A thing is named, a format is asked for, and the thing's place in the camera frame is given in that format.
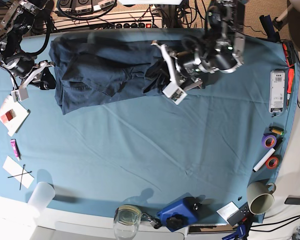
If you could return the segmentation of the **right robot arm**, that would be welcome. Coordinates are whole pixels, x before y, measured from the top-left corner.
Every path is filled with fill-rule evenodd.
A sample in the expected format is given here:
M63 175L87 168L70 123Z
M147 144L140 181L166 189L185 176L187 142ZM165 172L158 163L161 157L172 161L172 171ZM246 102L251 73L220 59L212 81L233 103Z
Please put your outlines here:
M29 84L40 90L56 88L56 80L49 71L54 63L46 60L35 63L37 56L47 48L53 30L46 4L46 0L15 0L0 22L0 68L10 75L13 90L19 89L16 77L21 79L22 85ZM39 50L25 52L21 49L21 41L36 17L43 18L46 24L45 39Z

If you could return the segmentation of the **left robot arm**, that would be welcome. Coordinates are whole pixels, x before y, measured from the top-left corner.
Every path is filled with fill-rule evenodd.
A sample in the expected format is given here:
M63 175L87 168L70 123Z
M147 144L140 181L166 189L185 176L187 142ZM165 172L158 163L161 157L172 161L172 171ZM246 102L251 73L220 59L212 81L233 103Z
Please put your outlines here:
M172 93L179 97L204 88L204 74L234 72L244 63L244 19L245 4L240 0L213 0L205 15L204 35L184 36L182 52L154 40L151 44L160 49L162 59L147 70L151 84L143 92L162 92L172 86Z

